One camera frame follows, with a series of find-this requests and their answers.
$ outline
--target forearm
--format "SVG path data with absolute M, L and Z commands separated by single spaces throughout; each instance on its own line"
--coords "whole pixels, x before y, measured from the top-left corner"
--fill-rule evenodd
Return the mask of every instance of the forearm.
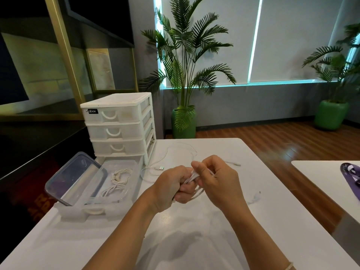
M 132 270 L 135 267 L 145 233 L 155 216 L 149 206 L 149 195 L 145 191 L 139 197 L 83 269 Z
M 250 270 L 283 270 L 289 266 L 289 260 L 250 210 L 235 209 L 224 214 L 239 239 Z

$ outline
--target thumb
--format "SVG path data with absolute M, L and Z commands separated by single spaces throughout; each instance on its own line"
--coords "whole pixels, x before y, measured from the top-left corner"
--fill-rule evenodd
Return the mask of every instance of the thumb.
M 206 185 L 209 181 L 214 179 L 204 163 L 193 161 L 191 162 L 191 166 L 194 168 L 194 171 L 200 175 L 202 184 Z

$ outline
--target planter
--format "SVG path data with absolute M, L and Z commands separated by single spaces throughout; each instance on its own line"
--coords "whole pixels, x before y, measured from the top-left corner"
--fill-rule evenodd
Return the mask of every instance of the planter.
M 315 116 L 316 127 L 331 131 L 339 129 L 348 109 L 348 103 L 332 103 L 323 100 Z
M 190 125 L 185 130 L 178 130 L 175 128 L 175 114 L 176 110 L 173 109 L 171 113 L 171 128 L 172 128 L 172 137 L 174 139 L 184 139 L 184 138 L 195 138 L 196 134 L 196 115 L 193 117 Z

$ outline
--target palm plant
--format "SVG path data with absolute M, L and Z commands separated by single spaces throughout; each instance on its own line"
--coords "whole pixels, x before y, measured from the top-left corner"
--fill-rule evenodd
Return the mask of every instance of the palm plant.
M 158 59 L 164 63 L 165 70 L 163 72 L 159 69 L 151 73 L 140 82 L 139 88 L 156 94 L 165 79 L 170 81 L 178 105 L 175 127 L 179 130 L 186 129 L 195 115 L 195 106 L 190 105 L 194 88 L 198 87 L 205 94 L 211 95 L 217 84 L 216 72 L 224 73 L 229 81 L 236 83 L 226 64 L 216 64 L 194 72 L 196 62 L 203 54 L 208 51 L 217 54 L 221 47 L 233 46 L 215 39 L 215 34 L 228 31 L 225 27 L 212 25 L 218 19 L 215 13 L 208 13 L 191 26 L 191 16 L 201 1 L 203 0 L 195 0 L 190 4 L 190 0 L 170 0 L 175 27 L 171 27 L 169 18 L 157 10 L 163 34 L 158 30 L 142 32 L 149 39 L 148 43 L 156 46 Z
M 302 64 L 304 67 L 316 61 L 310 67 L 315 69 L 319 78 L 327 82 L 336 80 L 334 85 L 329 85 L 328 101 L 333 103 L 345 103 L 349 96 L 360 91 L 360 58 L 346 61 L 346 57 L 341 53 L 344 44 L 356 49 L 360 47 L 356 44 L 360 23 L 345 26 L 345 34 L 346 38 L 339 40 L 338 45 L 317 48 Z

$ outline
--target white table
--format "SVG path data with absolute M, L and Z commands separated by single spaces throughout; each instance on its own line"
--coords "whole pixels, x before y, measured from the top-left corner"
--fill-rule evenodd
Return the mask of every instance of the white table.
M 360 264 L 360 201 L 340 172 L 342 163 L 360 161 L 292 161 L 291 163 L 347 214 L 333 233 L 334 239 Z
M 151 163 L 179 140 L 158 140 Z M 298 270 L 360 269 L 339 244 L 299 203 L 279 179 L 240 139 L 181 140 L 198 152 L 239 162 L 246 199 L 261 191 L 252 213 Z M 165 168 L 189 166 L 191 154 L 169 148 Z M 147 180 L 155 177 L 146 174 Z M 140 193 L 151 184 L 142 182 Z M 98 216 L 85 223 L 61 222 L 51 209 L 0 265 L 0 269 L 81 269 L 113 231 L 118 221 Z M 146 233 L 136 269 L 248 269 L 244 254 L 223 214 L 203 193 L 197 199 L 155 216 Z

